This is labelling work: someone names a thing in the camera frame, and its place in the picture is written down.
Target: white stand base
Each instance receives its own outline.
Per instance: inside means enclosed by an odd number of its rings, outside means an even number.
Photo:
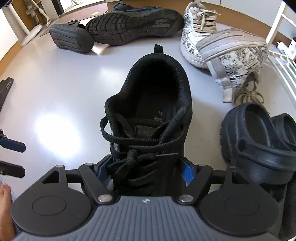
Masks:
[[[21,42],[21,46],[24,46],[26,45],[28,42],[30,42],[38,33],[39,31],[41,30],[42,26],[39,24],[37,26],[35,26],[31,31],[30,33],[24,37],[24,39],[22,40]]]

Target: shoe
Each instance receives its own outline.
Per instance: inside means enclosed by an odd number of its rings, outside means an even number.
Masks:
[[[105,14],[91,19],[86,30],[98,43],[123,45],[148,36],[171,36],[183,27],[183,17],[161,7],[133,8],[119,3]]]
[[[88,53],[94,46],[93,37],[77,20],[70,21],[68,24],[54,24],[49,28],[49,34],[56,46],[61,49]]]
[[[220,141],[224,159],[258,184],[286,184],[296,171],[296,152],[277,135],[267,111],[257,103],[227,113]]]
[[[278,136],[293,150],[296,151],[296,123],[294,119],[283,113],[272,118]]]
[[[128,196],[178,193],[178,183],[185,183],[176,173],[176,161],[184,155],[192,118],[190,87],[182,66],[156,45],[154,53],[131,68],[121,91],[106,101],[105,112],[100,126],[114,158],[107,166],[114,186],[109,183],[107,188]],[[108,122],[113,135],[104,130]]]
[[[196,48],[196,44],[203,38],[217,32],[217,14],[215,10],[206,10],[200,0],[189,3],[185,9],[181,52],[184,58],[196,67],[208,69],[206,62]]]
[[[234,102],[249,81],[259,83],[260,69],[268,55],[264,38],[236,28],[212,34],[199,41],[196,48],[223,87],[225,103]]]
[[[296,151],[296,124],[294,119],[283,113],[272,118],[278,136],[293,150]],[[296,233],[296,174],[287,185],[285,195],[283,224],[279,233],[281,240],[289,240]]]

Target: circular pad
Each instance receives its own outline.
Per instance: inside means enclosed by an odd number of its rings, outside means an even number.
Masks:
[[[56,215],[62,212],[67,206],[67,202],[56,196],[44,196],[33,202],[33,210],[44,216]]]
[[[81,226],[90,212],[87,196],[60,183],[30,187],[11,210],[19,229],[37,236],[69,233]]]
[[[212,227],[236,236],[264,233],[279,216],[277,202],[263,189],[235,184],[206,195],[199,212]]]

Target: gray floor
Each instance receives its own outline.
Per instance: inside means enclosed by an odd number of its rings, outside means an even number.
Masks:
[[[120,47],[96,44],[89,54],[55,46],[49,34],[36,37],[8,66],[1,79],[15,80],[0,114],[0,127],[27,150],[17,153],[1,148],[0,158],[22,165],[23,179],[2,176],[20,195],[57,164],[67,169],[98,162],[109,154],[109,142],[100,133],[104,103],[116,94],[132,65],[153,52],[154,44],[177,59],[190,82],[193,118],[185,143],[185,156],[195,164],[224,169],[219,144],[220,124],[233,104],[222,102],[222,87],[210,73],[186,62],[180,52],[180,37],[150,38]],[[269,63],[258,85],[270,114],[287,112],[296,117],[285,88]]]

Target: bottle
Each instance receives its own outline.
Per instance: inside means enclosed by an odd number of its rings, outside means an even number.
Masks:
[[[294,37],[289,45],[288,57],[292,60],[296,58],[296,37]]]
[[[276,47],[283,55],[287,56],[289,54],[289,48],[282,41],[278,41]]]

